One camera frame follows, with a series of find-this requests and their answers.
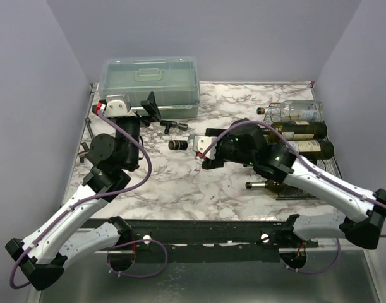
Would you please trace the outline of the dark capped bottle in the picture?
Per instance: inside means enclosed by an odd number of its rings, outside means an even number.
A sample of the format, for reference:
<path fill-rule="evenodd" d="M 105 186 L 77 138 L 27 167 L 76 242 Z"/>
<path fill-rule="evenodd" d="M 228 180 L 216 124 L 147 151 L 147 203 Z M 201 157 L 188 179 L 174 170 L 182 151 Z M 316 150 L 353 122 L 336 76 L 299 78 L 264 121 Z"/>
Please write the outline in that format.
<path fill-rule="evenodd" d="M 168 148 L 172 151 L 189 151 L 195 155 L 198 153 L 195 147 L 195 134 L 189 135 L 185 140 L 170 140 Z"/>

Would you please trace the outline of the dark bottle beige label back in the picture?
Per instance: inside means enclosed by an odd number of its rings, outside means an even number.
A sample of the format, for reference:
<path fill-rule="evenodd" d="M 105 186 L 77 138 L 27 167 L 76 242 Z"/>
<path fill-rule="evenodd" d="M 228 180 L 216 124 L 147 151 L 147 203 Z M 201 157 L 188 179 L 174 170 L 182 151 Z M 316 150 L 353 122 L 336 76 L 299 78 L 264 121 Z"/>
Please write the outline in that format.
<path fill-rule="evenodd" d="M 273 122 L 271 126 L 288 141 L 323 140 L 327 136 L 324 122 Z"/>

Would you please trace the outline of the clear glass bottle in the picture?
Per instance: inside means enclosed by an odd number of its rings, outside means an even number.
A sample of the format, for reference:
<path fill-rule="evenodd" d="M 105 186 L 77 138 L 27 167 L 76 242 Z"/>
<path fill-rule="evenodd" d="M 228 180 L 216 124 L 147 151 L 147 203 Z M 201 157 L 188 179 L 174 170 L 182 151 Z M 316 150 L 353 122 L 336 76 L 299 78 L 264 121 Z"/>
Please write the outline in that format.
<path fill-rule="evenodd" d="M 272 122 L 315 122 L 322 119 L 323 104 L 316 100 L 285 100 L 258 107 L 256 113 Z"/>

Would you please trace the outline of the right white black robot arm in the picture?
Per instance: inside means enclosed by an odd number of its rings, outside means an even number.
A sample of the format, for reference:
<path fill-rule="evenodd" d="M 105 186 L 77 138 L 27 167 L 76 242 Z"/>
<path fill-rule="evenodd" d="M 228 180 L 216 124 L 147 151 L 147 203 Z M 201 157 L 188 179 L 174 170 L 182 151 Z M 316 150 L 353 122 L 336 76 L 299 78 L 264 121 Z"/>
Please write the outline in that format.
<path fill-rule="evenodd" d="M 363 249 L 376 249 L 386 218 L 386 190 L 370 191 L 352 185 L 311 163 L 286 139 L 270 144 L 264 122 L 242 120 L 229 129 L 207 129 L 193 140 L 203 169 L 223 167 L 226 162 L 248 165 L 263 178 L 301 189 L 337 209 L 336 214 L 296 216 L 281 232 L 282 242 L 296 247 L 316 238 L 347 239 Z"/>

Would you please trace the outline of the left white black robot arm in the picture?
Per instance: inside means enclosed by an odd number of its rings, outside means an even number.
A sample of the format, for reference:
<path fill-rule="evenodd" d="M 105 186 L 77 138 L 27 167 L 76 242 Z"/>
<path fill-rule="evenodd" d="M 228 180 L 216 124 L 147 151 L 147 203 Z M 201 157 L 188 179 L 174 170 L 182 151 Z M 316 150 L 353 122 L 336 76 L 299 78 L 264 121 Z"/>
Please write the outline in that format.
<path fill-rule="evenodd" d="M 5 248 L 15 265 L 9 278 L 18 290 L 15 273 L 21 270 L 27 282 L 41 291 L 54 284 L 70 263 L 89 253 L 130 244 L 131 229 L 119 217 L 109 219 L 83 237 L 75 232 L 117 196 L 144 185 L 152 174 L 152 161 L 143 147 L 140 128 L 161 120 L 154 92 L 137 113 L 124 95 L 109 95 L 92 107 L 92 112 L 113 127 L 115 135 L 101 133 L 91 140 L 86 158 L 92 164 L 75 193 L 41 227 L 24 239 L 11 239 Z"/>

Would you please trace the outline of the black T-shaped corkscrew tool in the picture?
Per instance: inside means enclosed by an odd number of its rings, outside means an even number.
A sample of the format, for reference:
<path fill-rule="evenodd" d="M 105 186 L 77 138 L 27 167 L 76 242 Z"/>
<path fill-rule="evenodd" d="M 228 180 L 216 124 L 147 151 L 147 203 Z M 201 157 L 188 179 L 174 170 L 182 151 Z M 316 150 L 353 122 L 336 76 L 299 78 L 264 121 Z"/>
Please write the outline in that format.
<path fill-rule="evenodd" d="M 178 128 L 182 131 L 188 130 L 188 125 L 176 121 L 161 120 L 160 125 L 164 126 L 164 133 L 169 134 L 171 128 Z"/>

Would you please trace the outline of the translucent green plastic storage box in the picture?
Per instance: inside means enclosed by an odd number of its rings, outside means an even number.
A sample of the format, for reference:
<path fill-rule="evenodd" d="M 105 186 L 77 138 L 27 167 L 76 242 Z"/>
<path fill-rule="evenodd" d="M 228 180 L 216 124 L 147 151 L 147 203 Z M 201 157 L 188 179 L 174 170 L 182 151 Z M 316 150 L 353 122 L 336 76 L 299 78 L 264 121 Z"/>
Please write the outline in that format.
<path fill-rule="evenodd" d="M 124 95 L 134 109 L 154 92 L 163 119 L 193 119 L 200 106 L 197 62 L 191 56 L 124 57 L 105 61 L 99 95 Z"/>

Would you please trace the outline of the metal T-shaped bracket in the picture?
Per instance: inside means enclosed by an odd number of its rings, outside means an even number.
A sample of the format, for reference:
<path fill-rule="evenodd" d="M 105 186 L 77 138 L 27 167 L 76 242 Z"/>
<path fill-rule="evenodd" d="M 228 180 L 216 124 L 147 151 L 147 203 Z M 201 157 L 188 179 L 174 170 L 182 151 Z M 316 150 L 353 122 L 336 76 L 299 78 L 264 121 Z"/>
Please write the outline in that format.
<path fill-rule="evenodd" d="M 80 148 L 78 151 L 78 158 L 81 164 L 85 163 L 86 157 L 88 152 L 90 151 L 89 149 L 89 143 L 94 139 L 95 135 L 93 132 L 93 129 L 91 127 L 91 119 L 87 117 L 85 119 L 85 132 L 83 134 L 81 143 L 80 143 Z"/>

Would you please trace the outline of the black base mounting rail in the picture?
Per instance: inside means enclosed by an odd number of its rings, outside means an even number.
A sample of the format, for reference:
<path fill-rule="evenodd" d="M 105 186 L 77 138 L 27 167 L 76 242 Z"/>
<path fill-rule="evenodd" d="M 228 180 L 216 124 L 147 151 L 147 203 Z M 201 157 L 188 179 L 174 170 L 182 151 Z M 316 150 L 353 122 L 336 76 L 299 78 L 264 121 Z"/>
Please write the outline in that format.
<path fill-rule="evenodd" d="M 318 245 L 294 234 L 295 219 L 296 215 L 281 222 L 126 219 L 131 232 L 126 239 L 149 235 L 155 240 L 137 245 L 137 263 L 278 262 L 279 249 Z"/>

